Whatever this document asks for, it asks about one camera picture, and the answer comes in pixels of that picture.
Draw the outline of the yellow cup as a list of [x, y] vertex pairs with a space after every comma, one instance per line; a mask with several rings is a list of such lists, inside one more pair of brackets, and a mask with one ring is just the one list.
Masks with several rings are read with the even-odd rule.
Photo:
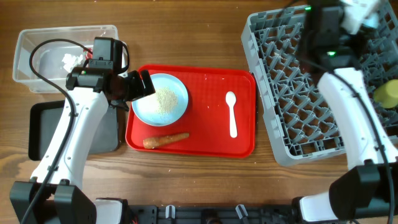
[[374, 101], [381, 107], [391, 109], [397, 106], [398, 80], [390, 80], [374, 91]]

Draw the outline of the red snack wrapper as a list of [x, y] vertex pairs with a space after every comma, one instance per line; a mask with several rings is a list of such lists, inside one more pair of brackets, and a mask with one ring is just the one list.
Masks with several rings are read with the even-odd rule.
[[86, 59], [91, 59], [93, 58], [92, 48], [89, 48], [88, 50], [83, 51], [83, 55], [85, 56]]

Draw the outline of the light blue bowl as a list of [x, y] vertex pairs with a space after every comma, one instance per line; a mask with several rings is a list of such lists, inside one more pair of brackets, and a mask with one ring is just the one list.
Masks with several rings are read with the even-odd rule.
[[377, 29], [379, 26], [379, 16], [377, 13], [373, 13], [363, 21], [363, 26], [370, 29]]

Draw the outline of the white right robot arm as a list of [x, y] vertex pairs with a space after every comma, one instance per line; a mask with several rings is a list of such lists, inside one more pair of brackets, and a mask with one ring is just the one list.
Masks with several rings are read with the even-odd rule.
[[298, 199], [307, 223], [397, 214], [397, 148], [364, 85], [360, 56], [379, 26], [380, 1], [310, 1], [296, 59], [330, 107], [348, 171], [326, 192]]

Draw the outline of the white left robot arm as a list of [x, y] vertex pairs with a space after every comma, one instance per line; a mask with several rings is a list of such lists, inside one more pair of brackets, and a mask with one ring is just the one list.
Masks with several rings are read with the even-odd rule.
[[96, 37], [91, 57], [67, 75], [60, 88], [65, 104], [40, 164], [27, 182], [17, 181], [10, 200], [21, 223], [132, 223], [127, 200], [90, 200], [82, 191], [83, 173], [95, 132], [109, 108], [155, 92], [147, 70], [123, 63], [127, 45]]

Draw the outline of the black waste tray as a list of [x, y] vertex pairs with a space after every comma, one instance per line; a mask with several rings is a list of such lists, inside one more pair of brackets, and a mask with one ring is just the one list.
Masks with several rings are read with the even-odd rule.
[[[62, 115], [64, 101], [37, 103], [30, 110], [28, 156], [32, 161], [44, 157]], [[119, 109], [109, 107], [99, 123], [89, 154], [116, 151], [121, 143], [125, 117]]]

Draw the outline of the grey dishwasher rack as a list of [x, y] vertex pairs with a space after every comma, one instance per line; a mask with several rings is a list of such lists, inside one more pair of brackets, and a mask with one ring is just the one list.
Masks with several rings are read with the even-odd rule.
[[[298, 49], [309, 5], [257, 12], [246, 22], [241, 40], [264, 108], [263, 120], [276, 162], [303, 164], [345, 153], [331, 110], [309, 73], [292, 57]], [[379, 26], [360, 58], [368, 94], [397, 80], [397, 16], [388, 1], [377, 11]], [[372, 104], [389, 139], [397, 146], [397, 106]]]

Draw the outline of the pile of rice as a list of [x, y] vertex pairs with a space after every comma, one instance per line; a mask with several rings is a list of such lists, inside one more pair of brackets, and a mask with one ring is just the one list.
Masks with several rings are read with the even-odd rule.
[[178, 105], [178, 96], [168, 87], [156, 90], [155, 111], [160, 115], [171, 113]]

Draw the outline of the light blue plate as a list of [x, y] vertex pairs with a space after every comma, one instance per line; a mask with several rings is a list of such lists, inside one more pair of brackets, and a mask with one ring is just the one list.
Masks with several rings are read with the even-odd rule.
[[179, 120], [188, 107], [188, 90], [177, 77], [167, 73], [156, 73], [150, 76], [156, 90], [168, 87], [178, 96], [177, 107], [169, 114], [160, 115], [155, 111], [155, 93], [132, 102], [135, 115], [150, 126], [168, 126]]

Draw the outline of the orange carrot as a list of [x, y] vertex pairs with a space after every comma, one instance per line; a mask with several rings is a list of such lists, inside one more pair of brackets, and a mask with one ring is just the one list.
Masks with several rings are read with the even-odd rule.
[[189, 133], [179, 133], [166, 136], [151, 137], [143, 140], [145, 149], [154, 149], [189, 138]]

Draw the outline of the red serving tray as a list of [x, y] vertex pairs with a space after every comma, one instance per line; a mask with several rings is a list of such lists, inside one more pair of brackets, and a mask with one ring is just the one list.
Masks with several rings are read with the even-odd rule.
[[[155, 148], [158, 153], [244, 158], [255, 146], [256, 81], [244, 70], [149, 64], [141, 67], [151, 75], [167, 73], [186, 86], [189, 95], [184, 115], [168, 126], [142, 122], [130, 111], [126, 125], [127, 145], [144, 151], [143, 140], [154, 136], [189, 133], [189, 138]], [[238, 136], [229, 134], [226, 94], [236, 96], [234, 115]]]

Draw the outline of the crumpled white tissue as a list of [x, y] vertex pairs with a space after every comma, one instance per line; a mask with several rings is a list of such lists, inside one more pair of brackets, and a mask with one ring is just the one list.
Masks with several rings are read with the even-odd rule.
[[63, 68], [70, 73], [74, 67], [82, 63], [83, 59], [83, 55], [76, 56], [72, 54], [65, 54], [62, 59], [62, 62], [64, 63]]

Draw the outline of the white plastic spoon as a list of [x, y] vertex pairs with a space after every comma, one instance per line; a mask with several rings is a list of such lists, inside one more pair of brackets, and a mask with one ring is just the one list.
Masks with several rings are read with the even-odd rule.
[[236, 138], [238, 136], [236, 118], [234, 115], [236, 96], [232, 91], [229, 91], [226, 94], [226, 104], [228, 105], [229, 108], [229, 134], [232, 138]]

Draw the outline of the clear plastic bin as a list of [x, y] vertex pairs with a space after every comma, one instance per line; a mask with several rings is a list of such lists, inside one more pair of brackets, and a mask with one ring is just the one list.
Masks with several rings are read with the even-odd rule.
[[[31, 67], [59, 87], [65, 88], [65, 79], [69, 73], [63, 68], [62, 59], [65, 54], [83, 55], [84, 49], [68, 42], [51, 42], [41, 46], [31, 57], [33, 49], [50, 39], [68, 39], [78, 42], [86, 48], [93, 48], [95, 37], [118, 39], [118, 30], [114, 25], [22, 30], [14, 54], [13, 80], [24, 84], [33, 93], [58, 93], [56, 88], [38, 78], [32, 72]], [[82, 63], [78, 66], [82, 66], [85, 60], [84, 56]]]

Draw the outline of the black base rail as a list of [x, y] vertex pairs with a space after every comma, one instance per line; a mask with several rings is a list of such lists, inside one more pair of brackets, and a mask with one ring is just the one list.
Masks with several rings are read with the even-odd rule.
[[184, 207], [167, 205], [131, 205], [133, 223], [151, 224], [271, 224], [295, 223], [297, 210], [290, 205], [263, 205], [250, 207], [238, 204], [233, 207]]

